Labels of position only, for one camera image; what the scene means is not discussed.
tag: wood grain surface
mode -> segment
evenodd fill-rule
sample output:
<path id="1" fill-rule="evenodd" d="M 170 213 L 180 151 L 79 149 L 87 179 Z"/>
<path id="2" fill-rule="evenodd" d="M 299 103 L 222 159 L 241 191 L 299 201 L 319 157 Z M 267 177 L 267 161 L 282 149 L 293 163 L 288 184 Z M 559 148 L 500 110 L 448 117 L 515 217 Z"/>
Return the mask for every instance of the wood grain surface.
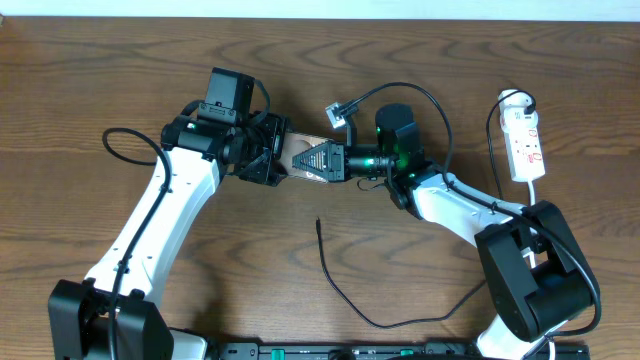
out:
<path id="1" fill-rule="evenodd" d="M 102 257 L 149 180 L 149 168 L 104 151 L 102 131 L 159 138 L 204 96 L 213 66 L 261 79 L 272 110 L 297 130 L 339 139 L 326 105 L 388 81 L 420 84 L 452 121 L 452 171 L 490 194 L 487 113 L 502 89 L 535 94 L 547 167 L 538 198 L 562 209 L 602 289 L 602 323 L 576 340 L 593 359 L 637 358 L 639 24 L 104 18 L 6 18 L 0 28 L 0 358 L 51 357 L 51 290 L 62 278 L 80 281 Z M 361 107 L 362 141 L 374 140 L 373 115 L 388 102 L 413 106 L 427 151 L 442 159 L 442 120 L 408 89 Z M 505 194 L 526 202 L 495 123 L 493 133 Z M 114 140 L 128 155 L 151 156 L 140 142 Z M 228 178 L 180 250 L 165 320 L 265 342 L 421 342 L 473 338 L 494 317 L 483 289 L 442 323 L 367 326 L 322 274 L 317 216 L 336 282 L 376 321 L 444 314 L 483 278 L 473 247 L 398 211 L 385 191 Z"/>

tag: white background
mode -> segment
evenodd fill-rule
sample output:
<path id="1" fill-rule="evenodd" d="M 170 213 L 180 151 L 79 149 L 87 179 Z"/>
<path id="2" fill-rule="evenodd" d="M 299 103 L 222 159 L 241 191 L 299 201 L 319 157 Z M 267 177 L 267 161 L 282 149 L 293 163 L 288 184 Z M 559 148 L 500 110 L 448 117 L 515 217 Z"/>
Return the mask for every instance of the white background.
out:
<path id="1" fill-rule="evenodd" d="M 7 16 L 640 21 L 640 0 L 0 0 L 0 13 Z"/>

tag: power strip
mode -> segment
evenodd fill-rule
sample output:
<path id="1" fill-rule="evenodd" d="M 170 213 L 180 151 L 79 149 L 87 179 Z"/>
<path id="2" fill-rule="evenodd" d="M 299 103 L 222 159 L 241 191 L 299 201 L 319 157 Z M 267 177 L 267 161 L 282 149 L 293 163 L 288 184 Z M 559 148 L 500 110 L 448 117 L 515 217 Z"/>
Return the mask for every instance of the power strip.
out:
<path id="1" fill-rule="evenodd" d="M 503 91 L 498 100 L 514 91 Z M 525 114 L 525 108 L 532 101 L 528 95 L 517 93 L 500 102 L 500 127 L 504 131 L 511 179 L 516 182 L 531 182 L 545 174 L 538 137 L 538 112 Z"/>

